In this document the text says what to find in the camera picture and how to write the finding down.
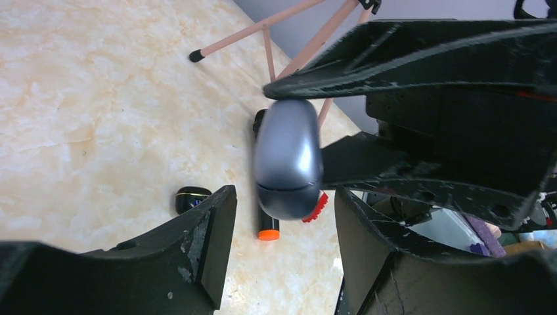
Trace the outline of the pink perforated music stand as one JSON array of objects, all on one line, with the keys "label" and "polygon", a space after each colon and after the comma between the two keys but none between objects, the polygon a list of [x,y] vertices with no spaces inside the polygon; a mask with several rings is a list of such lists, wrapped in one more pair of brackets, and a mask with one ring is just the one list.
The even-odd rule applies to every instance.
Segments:
[{"label": "pink perforated music stand", "polygon": [[[271,79],[301,69],[321,50],[352,27],[367,22],[380,8],[380,1],[236,1],[253,24],[207,47],[189,54],[199,62],[229,45],[261,33]],[[271,43],[275,42],[291,62],[280,73],[273,64]]]}]

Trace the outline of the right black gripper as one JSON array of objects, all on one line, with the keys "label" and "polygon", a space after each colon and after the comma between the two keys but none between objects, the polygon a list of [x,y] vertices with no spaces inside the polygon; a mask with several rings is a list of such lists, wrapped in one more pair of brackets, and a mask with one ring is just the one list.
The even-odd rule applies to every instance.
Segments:
[{"label": "right black gripper", "polygon": [[368,94],[366,113],[389,140],[360,132],[324,147],[325,190],[379,192],[515,230],[556,166],[556,97],[425,86],[555,84],[554,19],[376,20],[263,94]]}]

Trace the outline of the red white toy block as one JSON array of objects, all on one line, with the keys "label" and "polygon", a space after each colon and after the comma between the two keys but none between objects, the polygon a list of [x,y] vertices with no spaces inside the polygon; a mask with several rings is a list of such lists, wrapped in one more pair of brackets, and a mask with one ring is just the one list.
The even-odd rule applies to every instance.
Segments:
[{"label": "red white toy block", "polygon": [[308,222],[311,222],[313,220],[316,220],[319,217],[319,215],[321,214],[322,210],[327,205],[327,203],[328,203],[328,195],[327,195],[327,193],[321,191],[321,194],[320,194],[319,199],[317,201],[317,205],[314,208],[313,212],[308,217],[304,218],[302,220],[302,222],[308,223]]}]

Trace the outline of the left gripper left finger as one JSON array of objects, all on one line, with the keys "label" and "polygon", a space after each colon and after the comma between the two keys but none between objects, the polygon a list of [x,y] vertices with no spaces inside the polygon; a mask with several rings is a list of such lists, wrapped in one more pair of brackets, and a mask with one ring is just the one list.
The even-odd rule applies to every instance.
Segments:
[{"label": "left gripper left finger", "polygon": [[114,248],[73,253],[1,242],[2,314],[213,314],[236,217],[226,185],[200,205]]}]

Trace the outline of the black microphone orange tip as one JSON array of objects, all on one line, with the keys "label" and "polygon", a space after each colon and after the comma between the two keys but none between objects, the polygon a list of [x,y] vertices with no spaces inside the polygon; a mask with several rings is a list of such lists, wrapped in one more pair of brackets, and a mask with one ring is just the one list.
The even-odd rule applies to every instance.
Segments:
[{"label": "black microphone orange tip", "polygon": [[[259,110],[254,118],[254,122],[252,124],[252,131],[254,133],[254,140],[257,140],[257,136],[259,133],[259,128],[263,117],[266,113],[266,109]],[[280,222],[273,217],[267,215],[259,206],[259,203],[256,203],[257,206],[257,213],[258,213],[258,228],[257,228],[257,238],[260,241],[271,242],[280,239]]]}]

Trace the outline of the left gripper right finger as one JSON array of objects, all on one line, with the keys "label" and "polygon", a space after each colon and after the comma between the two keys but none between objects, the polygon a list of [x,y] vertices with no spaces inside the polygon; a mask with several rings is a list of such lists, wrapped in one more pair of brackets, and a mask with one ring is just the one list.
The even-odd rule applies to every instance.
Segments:
[{"label": "left gripper right finger", "polygon": [[437,243],[345,188],[334,199],[344,270],[337,314],[555,314],[556,252],[484,257]]}]

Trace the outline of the lavender earbud charging case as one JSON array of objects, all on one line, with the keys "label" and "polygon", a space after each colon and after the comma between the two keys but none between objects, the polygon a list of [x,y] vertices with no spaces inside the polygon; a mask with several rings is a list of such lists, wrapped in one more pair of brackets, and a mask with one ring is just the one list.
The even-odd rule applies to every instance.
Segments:
[{"label": "lavender earbud charging case", "polygon": [[252,167],[258,203],[275,219],[306,219],[317,207],[324,177],[314,106],[279,100],[257,118]]}]

